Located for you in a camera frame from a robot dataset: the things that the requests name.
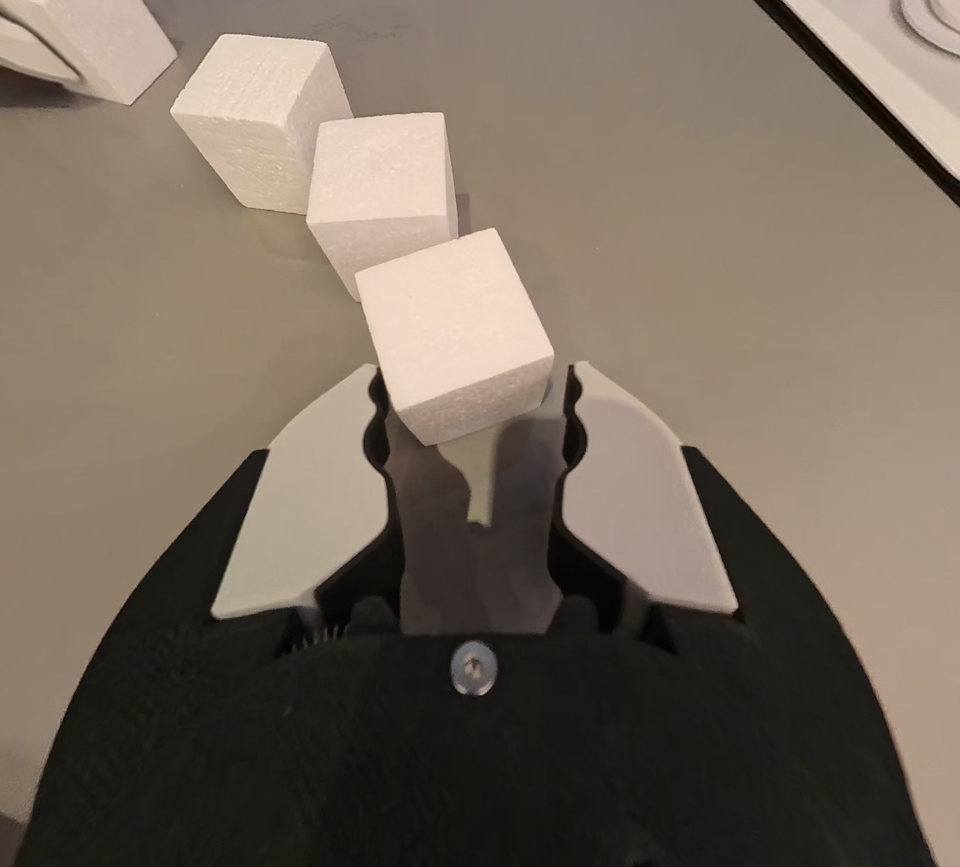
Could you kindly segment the white foam cube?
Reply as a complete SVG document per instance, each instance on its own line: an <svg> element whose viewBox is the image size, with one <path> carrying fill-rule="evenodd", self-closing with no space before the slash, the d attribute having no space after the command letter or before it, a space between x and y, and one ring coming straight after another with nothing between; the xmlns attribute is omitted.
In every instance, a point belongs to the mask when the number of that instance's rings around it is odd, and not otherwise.
<svg viewBox="0 0 960 867"><path fill-rule="evenodd" d="M495 228L356 274L391 406L424 446L538 408L555 351Z"/></svg>
<svg viewBox="0 0 960 867"><path fill-rule="evenodd" d="M305 215L319 127L354 117L324 42L224 33L171 116L243 206Z"/></svg>
<svg viewBox="0 0 960 867"><path fill-rule="evenodd" d="M357 273L458 238L445 115L321 123L306 223L355 301Z"/></svg>
<svg viewBox="0 0 960 867"><path fill-rule="evenodd" d="M143 0L1 0L2 15L78 74L77 93L133 105L177 57Z"/></svg>

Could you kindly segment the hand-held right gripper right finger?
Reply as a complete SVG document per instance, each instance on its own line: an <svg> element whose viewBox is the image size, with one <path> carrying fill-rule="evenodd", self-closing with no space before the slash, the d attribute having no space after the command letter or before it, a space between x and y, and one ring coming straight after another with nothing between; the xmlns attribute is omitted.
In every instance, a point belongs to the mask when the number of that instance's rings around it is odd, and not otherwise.
<svg viewBox="0 0 960 867"><path fill-rule="evenodd" d="M563 394L549 529L562 596L589 601L603 634L641 631L655 606L734 616L738 598L681 440L587 361L569 366Z"/></svg>

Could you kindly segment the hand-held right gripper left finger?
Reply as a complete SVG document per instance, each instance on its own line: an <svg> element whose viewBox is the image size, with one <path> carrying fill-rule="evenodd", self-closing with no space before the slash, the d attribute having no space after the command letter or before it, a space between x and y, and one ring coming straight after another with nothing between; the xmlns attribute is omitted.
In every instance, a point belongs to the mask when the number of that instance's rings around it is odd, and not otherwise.
<svg viewBox="0 0 960 867"><path fill-rule="evenodd" d="M386 467L390 399L366 364L308 404L270 442L211 606L218 621L297 611L345 629L379 597L398 618L405 569Z"/></svg>

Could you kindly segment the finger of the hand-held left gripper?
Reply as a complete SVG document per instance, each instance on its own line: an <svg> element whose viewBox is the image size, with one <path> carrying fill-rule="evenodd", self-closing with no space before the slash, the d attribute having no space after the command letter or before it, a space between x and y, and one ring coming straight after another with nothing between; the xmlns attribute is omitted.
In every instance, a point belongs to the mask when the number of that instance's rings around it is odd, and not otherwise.
<svg viewBox="0 0 960 867"><path fill-rule="evenodd" d="M2 5L1 61L3 67L68 90L84 85L70 41L42 5Z"/></svg>

